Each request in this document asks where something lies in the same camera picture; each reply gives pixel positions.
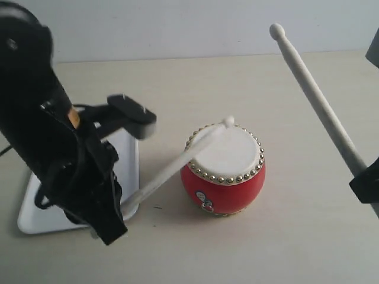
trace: red drum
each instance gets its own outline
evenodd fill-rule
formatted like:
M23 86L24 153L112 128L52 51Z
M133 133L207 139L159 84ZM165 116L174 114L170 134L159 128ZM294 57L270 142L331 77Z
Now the red drum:
M214 127L195 131L185 151ZM203 210L230 215L245 209L265 181L265 156L261 142L239 125L230 127L218 141L181 169L185 190Z

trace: small drum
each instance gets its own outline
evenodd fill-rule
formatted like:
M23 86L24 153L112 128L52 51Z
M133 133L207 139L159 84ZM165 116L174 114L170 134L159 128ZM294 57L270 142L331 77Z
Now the small drum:
M185 151L212 127L214 124L195 131ZM264 149L251 132L235 125L184 166L181 178L189 196L203 210L224 216L238 213L263 187Z

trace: white wall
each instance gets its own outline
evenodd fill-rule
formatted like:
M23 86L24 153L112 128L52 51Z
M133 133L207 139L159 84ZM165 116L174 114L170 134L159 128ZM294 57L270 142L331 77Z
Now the white wall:
M48 25L55 61L277 53L281 23L299 51L366 49L378 0L19 0Z

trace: white stand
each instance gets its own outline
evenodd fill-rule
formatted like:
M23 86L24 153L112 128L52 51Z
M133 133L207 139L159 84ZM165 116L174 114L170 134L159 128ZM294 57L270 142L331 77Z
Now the white stand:
M128 132L119 130L106 138L117 150L120 157L114 165L117 180L123 189L121 202L124 202L139 188L138 143ZM18 228L26 234L49 233L87 227L72 224L63 211L52 206L46 210L38 209L34 204L40 181L32 174L27 186L25 198L18 216ZM130 219L138 209L134 206L124 213L124 220Z

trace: drumstick tip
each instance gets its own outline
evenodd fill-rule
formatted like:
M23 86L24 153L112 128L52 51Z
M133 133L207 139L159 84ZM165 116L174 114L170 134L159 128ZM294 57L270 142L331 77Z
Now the drumstick tip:
M285 30L283 27L277 23L270 26L270 35L274 40L279 40L280 38L285 37Z
M226 117L223 119L223 122L222 124L226 127L226 128L229 128L231 126L233 126L235 123L235 118L233 116L229 116L229 117Z

